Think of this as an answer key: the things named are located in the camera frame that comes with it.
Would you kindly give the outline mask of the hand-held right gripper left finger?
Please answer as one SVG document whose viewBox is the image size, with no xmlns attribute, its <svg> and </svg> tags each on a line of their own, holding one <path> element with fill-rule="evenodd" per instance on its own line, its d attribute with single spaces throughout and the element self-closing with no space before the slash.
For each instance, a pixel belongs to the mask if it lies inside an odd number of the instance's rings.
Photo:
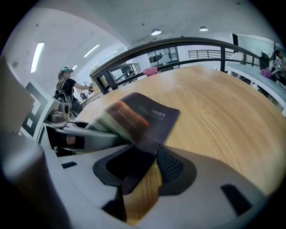
<svg viewBox="0 0 286 229">
<path fill-rule="evenodd" d="M 102 210 L 116 196 L 117 188 L 105 185 L 93 172 L 93 164 L 125 146 L 57 157 L 45 149 L 45 158 L 54 187 L 65 206 L 72 226 L 126 226 Z"/>
</svg>

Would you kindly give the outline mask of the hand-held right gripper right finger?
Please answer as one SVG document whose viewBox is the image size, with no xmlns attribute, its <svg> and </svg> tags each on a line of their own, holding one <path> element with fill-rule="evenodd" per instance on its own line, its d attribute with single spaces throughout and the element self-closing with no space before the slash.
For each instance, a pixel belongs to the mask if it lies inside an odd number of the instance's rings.
<svg viewBox="0 0 286 229">
<path fill-rule="evenodd" d="M 267 197 L 251 181 L 217 159 L 160 146 L 158 200 L 140 220 L 142 229 L 241 229 Z"/>
</svg>

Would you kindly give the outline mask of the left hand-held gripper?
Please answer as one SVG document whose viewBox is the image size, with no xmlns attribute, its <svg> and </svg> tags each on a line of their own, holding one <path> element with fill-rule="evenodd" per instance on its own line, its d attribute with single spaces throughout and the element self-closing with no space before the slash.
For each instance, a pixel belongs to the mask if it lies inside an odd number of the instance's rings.
<svg viewBox="0 0 286 229">
<path fill-rule="evenodd" d="M 55 130 L 55 150 L 85 154 L 128 144 L 101 125 L 70 119 L 68 104 L 56 100 L 37 83 L 23 85 L 4 57 L 0 59 L 0 132 L 23 134 L 38 140 L 45 124 Z"/>
</svg>

